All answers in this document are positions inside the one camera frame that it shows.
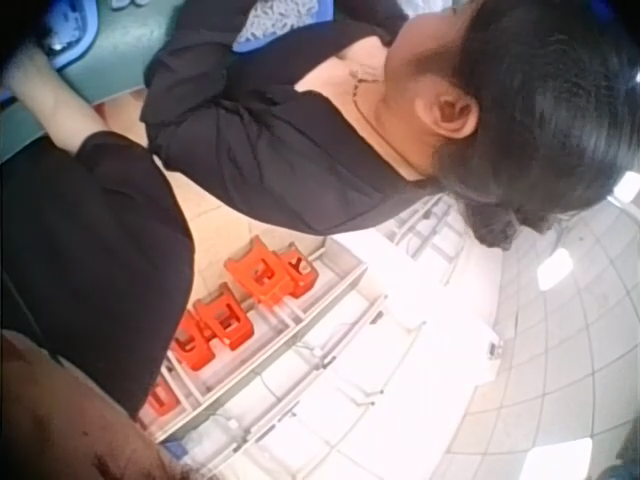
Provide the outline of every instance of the black hair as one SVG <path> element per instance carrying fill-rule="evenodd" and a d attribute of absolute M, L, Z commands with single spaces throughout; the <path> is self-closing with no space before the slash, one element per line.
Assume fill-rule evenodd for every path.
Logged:
<path fill-rule="evenodd" d="M 435 166 L 486 246 L 601 202 L 640 157 L 640 48 L 592 1 L 484 0 L 456 51 L 480 118 Z"/>

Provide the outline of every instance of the necklace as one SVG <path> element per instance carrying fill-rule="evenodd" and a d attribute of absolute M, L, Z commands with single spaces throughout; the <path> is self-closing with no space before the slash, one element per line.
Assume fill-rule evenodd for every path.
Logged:
<path fill-rule="evenodd" d="M 353 85 L 353 90 L 351 92 L 351 101 L 353 102 L 353 106 L 355 107 L 356 112 L 358 112 L 358 115 L 362 117 L 369 128 L 373 130 L 373 132 L 380 138 L 380 140 L 382 140 L 387 145 L 387 147 L 389 147 L 389 149 L 393 151 L 395 155 L 402 159 L 403 162 L 410 166 L 411 162 L 407 160 L 407 157 L 405 157 L 391 142 L 389 142 L 384 137 L 384 135 L 382 135 L 382 132 L 380 132 L 378 127 L 371 120 L 369 120 L 369 118 L 364 114 L 364 112 L 360 108 L 360 105 L 358 104 L 358 91 L 360 90 L 360 85 L 364 83 L 380 83 L 381 80 L 373 76 L 369 78 L 363 78 L 360 70 L 351 70 L 351 76 L 356 79 L 356 83 Z"/>

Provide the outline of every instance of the red plastic stool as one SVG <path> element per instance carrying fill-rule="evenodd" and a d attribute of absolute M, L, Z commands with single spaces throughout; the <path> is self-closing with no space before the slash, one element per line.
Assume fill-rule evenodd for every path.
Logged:
<path fill-rule="evenodd" d="M 202 322 L 187 310 L 171 342 L 171 351 L 193 371 L 201 370 L 216 358 L 202 331 Z"/>
<path fill-rule="evenodd" d="M 260 303 L 274 307 L 294 289 L 293 280 L 280 258 L 260 237 L 251 239 L 251 250 L 240 260 L 228 259 L 224 267 Z"/>
<path fill-rule="evenodd" d="M 164 377 L 160 375 L 147 398 L 147 404 L 156 412 L 156 415 L 164 417 L 180 405 L 180 400 Z"/>
<path fill-rule="evenodd" d="M 295 243 L 290 243 L 287 248 L 279 256 L 294 283 L 290 295 L 293 298 L 300 298 L 313 288 L 318 281 L 319 273 L 307 257 L 298 250 Z"/>
<path fill-rule="evenodd" d="M 200 321 L 231 350 L 236 350 L 253 336 L 251 320 L 226 283 L 220 284 L 220 295 L 208 303 L 197 300 L 193 308 Z"/>

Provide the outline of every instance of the ceiling light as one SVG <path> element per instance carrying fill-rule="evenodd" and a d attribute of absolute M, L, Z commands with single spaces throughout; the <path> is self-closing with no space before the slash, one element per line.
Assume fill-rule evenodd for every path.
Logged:
<path fill-rule="evenodd" d="M 593 442 L 573 442 L 537 447 L 527 454 L 520 480 L 584 480 L 589 472 Z"/>
<path fill-rule="evenodd" d="M 543 292 L 557 285 L 573 270 L 571 255 L 559 248 L 538 267 L 538 287 Z"/>
<path fill-rule="evenodd" d="M 613 195 L 623 203 L 630 203 L 640 193 L 640 173 L 627 172 L 613 189 Z"/>

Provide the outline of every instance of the woman's ear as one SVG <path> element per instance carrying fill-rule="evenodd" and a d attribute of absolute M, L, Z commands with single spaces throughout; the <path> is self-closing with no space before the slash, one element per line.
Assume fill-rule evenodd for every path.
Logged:
<path fill-rule="evenodd" d="M 438 87 L 416 98 L 416 114 L 437 135 L 452 139 L 468 137 L 478 128 L 478 102 L 448 82 Z"/>

